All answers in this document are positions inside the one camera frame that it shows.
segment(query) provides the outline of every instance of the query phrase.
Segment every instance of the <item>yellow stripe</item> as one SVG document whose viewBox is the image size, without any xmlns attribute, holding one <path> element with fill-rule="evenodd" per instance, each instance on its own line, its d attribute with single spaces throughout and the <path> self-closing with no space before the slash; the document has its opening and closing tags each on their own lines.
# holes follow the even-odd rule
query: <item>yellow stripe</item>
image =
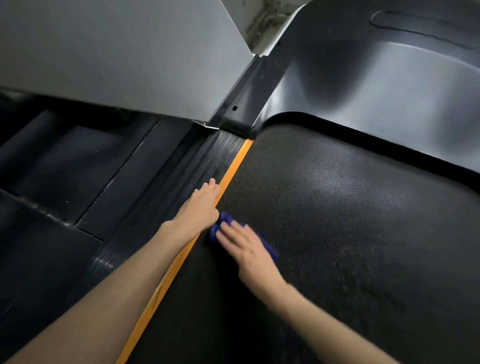
<svg viewBox="0 0 480 364">
<path fill-rule="evenodd" d="M 222 181 L 219 184 L 220 194 L 216 198 L 215 206 L 218 204 L 220 198 L 223 195 L 223 192 L 225 192 L 225 190 L 227 189 L 228 184 L 230 183 L 233 176 L 235 175 L 235 172 L 237 171 L 238 167 L 243 161 L 243 158 L 245 158 L 245 155 L 250 149 L 250 146 L 252 145 L 252 143 L 253 143 L 253 140 L 248 140 L 248 139 L 245 140 L 240 150 L 238 151 L 237 155 L 233 159 L 232 164 L 230 164 L 230 167 L 228 168 L 227 172 L 222 178 Z M 120 356 L 117 359 L 116 364 L 125 364 L 127 362 L 127 359 L 132 353 L 133 348 L 135 347 L 138 340 L 140 339 L 140 336 L 143 334 L 145 328 L 148 325 L 148 322 L 152 318 L 155 310 L 157 309 L 158 305 L 160 304 L 163 297 L 165 296 L 165 293 L 170 287 L 170 284 L 172 284 L 175 276 L 180 270 L 180 267 L 182 266 L 183 262 L 187 258 L 188 253 L 190 252 L 190 250 L 192 250 L 193 244 L 195 244 L 195 241 L 197 240 L 199 235 L 200 234 L 195 236 L 195 238 L 191 242 L 189 242 L 173 260 L 173 263 L 168 268 L 167 272 L 163 276 L 163 279 L 161 280 L 160 284 L 155 289 L 154 294 L 150 298 L 148 305 L 145 307 L 144 311 L 142 312 L 142 315 L 138 319 L 137 324 L 135 325 L 135 328 L 130 334 L 130 337 L 128 338 L 127 343 L 123 347 L 123 350 L 120 353 Z"/>
</svg>

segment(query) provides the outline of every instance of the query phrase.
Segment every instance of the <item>person's right arm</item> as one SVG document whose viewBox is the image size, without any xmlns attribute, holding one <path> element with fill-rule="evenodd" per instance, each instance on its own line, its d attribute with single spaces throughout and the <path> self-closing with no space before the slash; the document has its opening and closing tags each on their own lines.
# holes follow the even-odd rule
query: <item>person's right arm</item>
<svg viewBox="0 0 480 364">
<path fill-rule="evenodd" d="M 217 238 L 239 265 L 239 278 L 289 324 L 326 364 L 397 363 L 348 326 L 303 297 L 280 275 L 255 232 L 236 221 L 221 224 Z"/>
</svg>

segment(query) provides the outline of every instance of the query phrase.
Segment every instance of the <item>black rubber floor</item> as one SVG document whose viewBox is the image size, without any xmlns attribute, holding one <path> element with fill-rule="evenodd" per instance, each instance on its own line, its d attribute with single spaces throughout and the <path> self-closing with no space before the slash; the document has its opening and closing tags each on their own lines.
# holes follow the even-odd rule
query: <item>black rubber floor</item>
<svg viewBox="0 0 480 364">
<path fill-rule="evenodd" d="M 280 253 L 284 277 L 404 363 L 477 363 L 480 198 L 302 127 L 264 130 L 219 209 Z M 130 363 L 314 363 L 202 235 Z"/>
</svg>

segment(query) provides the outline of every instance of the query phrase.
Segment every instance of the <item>person's left arm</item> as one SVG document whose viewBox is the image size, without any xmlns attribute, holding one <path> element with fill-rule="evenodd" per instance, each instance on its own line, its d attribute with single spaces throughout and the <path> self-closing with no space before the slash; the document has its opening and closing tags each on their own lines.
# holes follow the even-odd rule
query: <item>person's left arm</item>
<svg viewBox="0 0 480 364">
<path fill-rule="evenodd" d="M 143 248 L 7 363 L 115 363 L 176 255 L 218 219 L 219 192 L 214 179 L 195 190 Z"/>
</svg>

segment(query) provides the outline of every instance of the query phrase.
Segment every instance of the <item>microfiber cloth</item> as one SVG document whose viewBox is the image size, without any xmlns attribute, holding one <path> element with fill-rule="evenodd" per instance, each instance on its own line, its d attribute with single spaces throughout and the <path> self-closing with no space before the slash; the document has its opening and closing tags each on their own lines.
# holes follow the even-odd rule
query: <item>microfiber cloth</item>
<svg viewBox="0 0 480 364">
<path fill-rule="evenodd" d="M 216 243 L 216 244 L 220 244 L 218 242 L 218 239 L 216 238 L 216 232 L 218 231 L 218 229 L 220 229 L 220 224 L 222 222 L 226 222 L 228 225 L 230 225 L 233 221 L 233 217 L 230 216 L 229 214 L 227 214 L 226 212 L 222 212 L 220 214 L 220 218 L 218 219 L 217 223 L 212 226 L 212 229 L 210 230 L 210 241 L 213 242 L 213 243 Z M 266 251 L 268 251 L 268 253 L 270 254 L 270 256 L 272 257 L 273 261 L 277 261 L 279 258 L 280 258 L 280 255 L 278 254 L 278 252 L 272 247 L 270 246 L 264 238 L 262 238 L 261 236 L 258 236 L 260 238 L 260 241 L 262 242 L 264 248 Z"/>
</svg>

